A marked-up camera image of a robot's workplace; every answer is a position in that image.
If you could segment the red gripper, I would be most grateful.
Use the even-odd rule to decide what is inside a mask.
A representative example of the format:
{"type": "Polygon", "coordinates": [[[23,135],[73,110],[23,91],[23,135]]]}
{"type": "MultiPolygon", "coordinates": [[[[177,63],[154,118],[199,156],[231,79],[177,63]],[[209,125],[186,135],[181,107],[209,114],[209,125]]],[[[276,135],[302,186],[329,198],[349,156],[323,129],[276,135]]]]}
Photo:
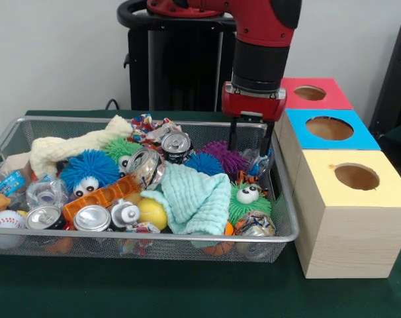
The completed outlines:
{"type": "Polygon", "coordinates": [[[222,112],[231,116],[228,150],[238,149],[237,124],[241,116],[258,117],[266,122],[267,129],[261,140],[260,156],[267,156],[271,144],[274,122],[281,118],[287,101],[284,88],[271,93],[251,93],[225,82],[222,88],[222,112]]]}

